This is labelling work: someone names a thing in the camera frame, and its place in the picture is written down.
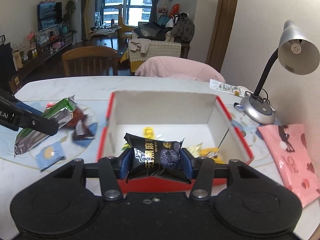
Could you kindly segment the pale yellow snack pack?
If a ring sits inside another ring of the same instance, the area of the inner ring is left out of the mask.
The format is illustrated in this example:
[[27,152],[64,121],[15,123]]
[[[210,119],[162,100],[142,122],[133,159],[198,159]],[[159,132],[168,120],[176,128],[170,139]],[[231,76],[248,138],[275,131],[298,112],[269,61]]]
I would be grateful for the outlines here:
[[187,147],[187,150],[193,155],[193,157],[197,158],[201,155],[203,143],[199,143],[197,145]]

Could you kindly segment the black sesame snack pack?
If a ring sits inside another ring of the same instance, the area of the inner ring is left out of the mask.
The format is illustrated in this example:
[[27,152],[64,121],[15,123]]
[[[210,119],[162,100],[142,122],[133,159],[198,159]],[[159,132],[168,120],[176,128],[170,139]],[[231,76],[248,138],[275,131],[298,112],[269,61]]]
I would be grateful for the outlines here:
[[181,164],[182,141],[160,141],[129,133],[125,134],[124,139],[132,152],[127,181],[157,177],[179,183],[191,183]]

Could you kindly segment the dark brown chocolate pack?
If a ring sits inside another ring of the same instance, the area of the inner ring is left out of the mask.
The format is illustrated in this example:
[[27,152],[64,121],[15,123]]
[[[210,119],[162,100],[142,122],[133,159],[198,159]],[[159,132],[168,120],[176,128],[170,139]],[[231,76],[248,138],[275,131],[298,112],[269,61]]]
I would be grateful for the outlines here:
[[87,123],[86,121],[78,121],[75,126],[72,139],[75,141],[80,140],[93,140],[97,132],[98,124],[96,122]]

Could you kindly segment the red and white cardboard box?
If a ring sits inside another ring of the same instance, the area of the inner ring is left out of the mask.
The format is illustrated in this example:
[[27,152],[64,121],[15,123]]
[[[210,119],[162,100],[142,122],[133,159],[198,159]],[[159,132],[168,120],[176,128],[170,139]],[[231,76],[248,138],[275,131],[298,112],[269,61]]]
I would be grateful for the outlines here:
[[254,159],[219,96],[136,90],[111,94],[97,158],[120,156],[125,134],[141,137],[144,127],[152,127],[161,140],[183,142],[185,148],[218,147],[224,163],[239,159],[250,164]]

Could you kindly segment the green wafer snack pack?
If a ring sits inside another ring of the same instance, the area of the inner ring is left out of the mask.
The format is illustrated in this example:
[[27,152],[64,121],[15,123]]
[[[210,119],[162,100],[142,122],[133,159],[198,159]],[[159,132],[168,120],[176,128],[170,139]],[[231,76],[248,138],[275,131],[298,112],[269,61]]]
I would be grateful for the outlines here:
[[25,154],[48,137],[56,135],[61,127],[72,120],[76,107],[74,96],[70,96],[46,109],[40,120],[33,120],[30,128],[24,128],[18,133],[14,156]]

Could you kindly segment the light blue cookie pack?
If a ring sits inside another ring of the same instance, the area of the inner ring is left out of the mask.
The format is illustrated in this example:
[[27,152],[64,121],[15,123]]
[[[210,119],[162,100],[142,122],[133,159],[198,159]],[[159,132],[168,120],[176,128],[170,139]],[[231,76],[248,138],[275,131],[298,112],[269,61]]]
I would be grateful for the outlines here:
[[65,159],[65,153],[59,141],[46,146],[35,157],[40,172],[53,166],[58,161]]

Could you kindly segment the dark red foil snack bag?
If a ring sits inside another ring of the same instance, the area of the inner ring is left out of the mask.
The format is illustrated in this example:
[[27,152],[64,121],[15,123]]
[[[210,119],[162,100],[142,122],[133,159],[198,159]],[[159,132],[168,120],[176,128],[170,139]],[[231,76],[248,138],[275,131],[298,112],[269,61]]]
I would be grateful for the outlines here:
[[75,128],[79,121],[85,121],[88,118],[87,114],[84,114],[82,109],[76,107],[73,111],[73,118],[65,126],[68,128]]

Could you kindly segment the red chips snack bag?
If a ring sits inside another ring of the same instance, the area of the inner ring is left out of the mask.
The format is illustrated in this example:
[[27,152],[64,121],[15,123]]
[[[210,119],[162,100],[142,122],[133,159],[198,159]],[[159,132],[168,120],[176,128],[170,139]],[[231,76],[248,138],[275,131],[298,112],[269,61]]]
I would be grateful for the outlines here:
[[57,102],[48,102],[48,103],[46,104],[46,109],[49,109],[49,108],[55,106],[56,104],[57,104]]

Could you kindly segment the yellow jelly cup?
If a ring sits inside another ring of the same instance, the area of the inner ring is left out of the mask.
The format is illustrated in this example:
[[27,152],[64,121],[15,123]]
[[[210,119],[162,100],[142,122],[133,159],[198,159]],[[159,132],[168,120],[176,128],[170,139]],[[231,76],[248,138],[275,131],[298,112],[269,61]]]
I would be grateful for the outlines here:
[[144,127],[143,128],[143,137],[148,139],[155,139],[155,133],[153,127]]

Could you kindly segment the pink plastic pouch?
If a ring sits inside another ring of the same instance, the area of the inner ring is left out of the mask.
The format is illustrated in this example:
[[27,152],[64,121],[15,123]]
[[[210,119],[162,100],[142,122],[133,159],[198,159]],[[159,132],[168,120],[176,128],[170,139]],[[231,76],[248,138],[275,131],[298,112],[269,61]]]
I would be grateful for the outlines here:
[[298,196],[302,207],[319,197],[319,179],[308,154],[303,124],[258,128],[284,186]]

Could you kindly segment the wooden dining chair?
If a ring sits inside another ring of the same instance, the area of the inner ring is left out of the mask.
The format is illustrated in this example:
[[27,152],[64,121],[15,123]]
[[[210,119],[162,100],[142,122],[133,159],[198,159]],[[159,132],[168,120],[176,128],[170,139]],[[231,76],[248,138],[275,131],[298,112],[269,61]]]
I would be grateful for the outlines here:
[[118,76],[117,51],[102,46],[75,48],[62,55],[65,76]]

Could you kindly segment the flat screen television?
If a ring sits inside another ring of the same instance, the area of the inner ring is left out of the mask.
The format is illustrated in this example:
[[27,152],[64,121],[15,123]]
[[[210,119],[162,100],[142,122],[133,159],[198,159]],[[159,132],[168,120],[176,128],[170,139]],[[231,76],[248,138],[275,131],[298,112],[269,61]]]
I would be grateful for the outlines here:
[[62,3],[50,2],[37,5],[38,29],[51,28],[62,23]]

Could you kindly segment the wooden coffee table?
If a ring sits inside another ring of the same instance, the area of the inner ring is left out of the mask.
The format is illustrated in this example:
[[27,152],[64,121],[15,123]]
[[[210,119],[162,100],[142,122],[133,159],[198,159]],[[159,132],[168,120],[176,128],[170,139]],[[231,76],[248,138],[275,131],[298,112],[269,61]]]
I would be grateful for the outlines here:
[[93,38],[100,38],[102,40],[103,37],[108,37],[111,40],[111,48],[113,47],[113,35],[120,30],[121,27],[116,25],[114,28],[94,28],[90,33],[88,33],[88,39],[92,42]]

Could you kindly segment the beige sofa with clothes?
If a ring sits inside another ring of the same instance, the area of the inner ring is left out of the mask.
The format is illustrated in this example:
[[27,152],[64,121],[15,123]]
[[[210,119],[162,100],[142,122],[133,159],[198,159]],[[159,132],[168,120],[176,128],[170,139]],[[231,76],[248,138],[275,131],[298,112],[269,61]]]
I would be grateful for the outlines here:
[[186,59],[194,33],[195,25],[188,13],[180,12],[171,17],[162,15],[157,22],[144,23],[133,29],[120,63],[127,64],[134,73],[151,57]]

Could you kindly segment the wooden door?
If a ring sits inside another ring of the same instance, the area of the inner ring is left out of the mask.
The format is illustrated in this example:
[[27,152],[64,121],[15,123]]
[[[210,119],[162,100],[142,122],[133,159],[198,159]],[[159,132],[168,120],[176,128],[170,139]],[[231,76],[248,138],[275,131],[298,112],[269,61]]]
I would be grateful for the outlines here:
[[206,64],[221,71],[238,0],[218,0]]

